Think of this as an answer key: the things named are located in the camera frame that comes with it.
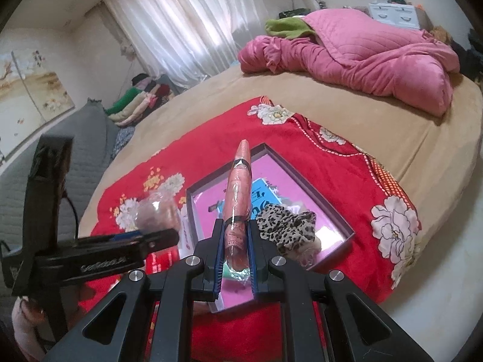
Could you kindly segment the person's hand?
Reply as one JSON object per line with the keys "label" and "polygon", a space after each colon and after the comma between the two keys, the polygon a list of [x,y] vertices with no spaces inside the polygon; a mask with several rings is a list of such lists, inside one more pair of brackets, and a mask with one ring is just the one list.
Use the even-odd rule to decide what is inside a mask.
{"label": "person's hand", "polygon": [[36,301],[18,297],[11,313],[14,338],[27,361],[41,361],[46,352],[35,335],[35,329],[46,321],[43,309]]}

